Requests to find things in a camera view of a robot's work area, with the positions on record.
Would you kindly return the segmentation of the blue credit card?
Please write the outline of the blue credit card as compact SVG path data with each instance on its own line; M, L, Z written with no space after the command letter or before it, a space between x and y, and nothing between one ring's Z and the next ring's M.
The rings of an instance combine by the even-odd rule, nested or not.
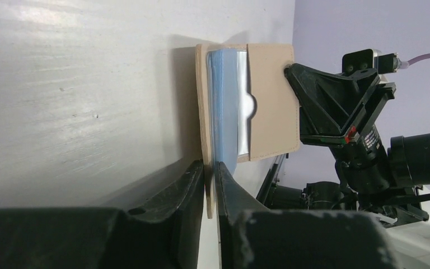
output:
M239 87L236 49L207 55L209 113L214 162L223 162L230 173L237 167Z

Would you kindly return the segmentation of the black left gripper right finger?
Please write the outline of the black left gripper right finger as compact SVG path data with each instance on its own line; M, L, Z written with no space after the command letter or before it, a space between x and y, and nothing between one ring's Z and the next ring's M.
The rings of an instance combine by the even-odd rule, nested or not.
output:
M397 268L385 229L352 211L270 210L214 170L222 268Z

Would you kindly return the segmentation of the silver credit card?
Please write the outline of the silver credit card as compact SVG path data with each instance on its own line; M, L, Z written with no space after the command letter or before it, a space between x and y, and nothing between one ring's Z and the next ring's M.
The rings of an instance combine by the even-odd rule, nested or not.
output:
M256 112L256 101L251 95L250 68L247 50L236 53L238 83L238 156L250 151L250 122Z

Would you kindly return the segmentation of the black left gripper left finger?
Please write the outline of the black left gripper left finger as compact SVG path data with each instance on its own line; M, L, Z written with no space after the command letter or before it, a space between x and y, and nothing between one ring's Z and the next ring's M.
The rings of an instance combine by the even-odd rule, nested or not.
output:
M204 165L128 211L0 208L0 268L196 268Z

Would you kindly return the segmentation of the beige leather card holder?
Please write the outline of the beige leather card holder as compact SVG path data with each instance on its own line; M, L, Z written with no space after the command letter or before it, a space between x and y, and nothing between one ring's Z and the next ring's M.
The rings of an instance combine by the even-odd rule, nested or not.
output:
M216 206L212 158L207 55L221 49L247 50L251 95L256 112L250 122L250 151L238 156L238 163L259 161L297 151L300 148L300 104L284 76L294 63L290 44L215 44L195 47L195 77L199 110L200 141L205 168L206 213L213 217Z

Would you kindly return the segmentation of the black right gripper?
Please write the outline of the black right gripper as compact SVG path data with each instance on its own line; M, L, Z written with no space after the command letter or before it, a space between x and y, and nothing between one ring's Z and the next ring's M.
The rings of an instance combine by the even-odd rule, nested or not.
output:
M284 75L301 106L302 143L329 148L340 165L386 161L375 121L395 98L395 83L379 84L374 68L344 76L294 63Z

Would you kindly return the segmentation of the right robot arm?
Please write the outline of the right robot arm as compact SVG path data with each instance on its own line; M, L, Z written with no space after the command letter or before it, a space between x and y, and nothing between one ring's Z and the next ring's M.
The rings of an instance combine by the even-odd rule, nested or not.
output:
M421 204L430 193L420 191L430 185L430 133L393 137L385 148L375 125L395 84L375 68L331 74L295 63L284 74L300 102L301 142L330 150L339 182L279 186L275 165L258 200L270 209L371 212L386 228L428 221Z

